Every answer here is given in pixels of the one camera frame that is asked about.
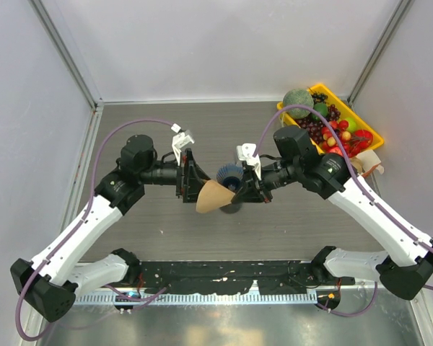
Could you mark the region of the blue ribbed glass dripper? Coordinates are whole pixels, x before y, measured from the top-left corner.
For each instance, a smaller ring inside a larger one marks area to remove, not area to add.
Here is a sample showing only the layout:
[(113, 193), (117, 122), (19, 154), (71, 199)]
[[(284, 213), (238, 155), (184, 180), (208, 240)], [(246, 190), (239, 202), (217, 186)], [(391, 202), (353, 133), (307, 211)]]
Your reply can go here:
[(220, 167), (216, 173), (217, 182), (233, 192), (236, 192), (239, 189), (242, 179), (242, 167), (239, 167), (236, 164), (226, 164), (223, 167)]

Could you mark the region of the brown paper coffee filter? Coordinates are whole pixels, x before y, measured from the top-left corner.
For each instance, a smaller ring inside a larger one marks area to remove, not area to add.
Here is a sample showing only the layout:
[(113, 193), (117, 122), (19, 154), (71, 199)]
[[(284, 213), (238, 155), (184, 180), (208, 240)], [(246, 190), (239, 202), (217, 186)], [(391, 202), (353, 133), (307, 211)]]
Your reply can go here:
[(209, 213), (232, 203), (235, 193), (216, 180), (208, 180), (201, 188), (196, 202), (197, 213)]

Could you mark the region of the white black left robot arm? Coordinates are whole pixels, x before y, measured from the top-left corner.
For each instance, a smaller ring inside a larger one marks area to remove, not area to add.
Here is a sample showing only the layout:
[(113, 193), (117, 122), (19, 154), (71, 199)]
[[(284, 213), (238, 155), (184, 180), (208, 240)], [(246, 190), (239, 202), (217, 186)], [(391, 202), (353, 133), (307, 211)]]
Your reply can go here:
[(77, 269), (97, 239), (120, 220), (145, 194), (146, 185), (169, 185), (184, 203), (195, 203), (208, 176), (196, 164), (189, 145), (191, 132), (172, 138), (174, 160), (157, 158), (153, 140), (134, 135), (121, 149), (116, 168), (104, 176), (82, 212), (40, 254), (18, 259), (10, 268), (18, 293), (46, 321), (61, 319), (75, 300), (111, 283), (131, 287), (139, 281), (140, 261), (116, 249), (107, 257)]

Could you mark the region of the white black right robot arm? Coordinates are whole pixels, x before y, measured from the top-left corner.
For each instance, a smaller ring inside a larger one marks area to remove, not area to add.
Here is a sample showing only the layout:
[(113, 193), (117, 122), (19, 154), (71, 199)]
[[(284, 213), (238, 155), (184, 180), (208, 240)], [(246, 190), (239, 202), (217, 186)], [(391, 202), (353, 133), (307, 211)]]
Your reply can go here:
[(290, 125), (274, 133), (280, 158), (262, 167), (257, 146), (236, 149), (243, 177), (234, 203), (269, 203), (272, 190), (298, 182), (350, 215), (383, 247), (381, 252), (321, 249), (312, 276), (328, 284), (349, 277), (375, 281), (410, 301), (433, 274), (433, 237), (395, 212), (339, 154), (319, 154), (307, 131)]

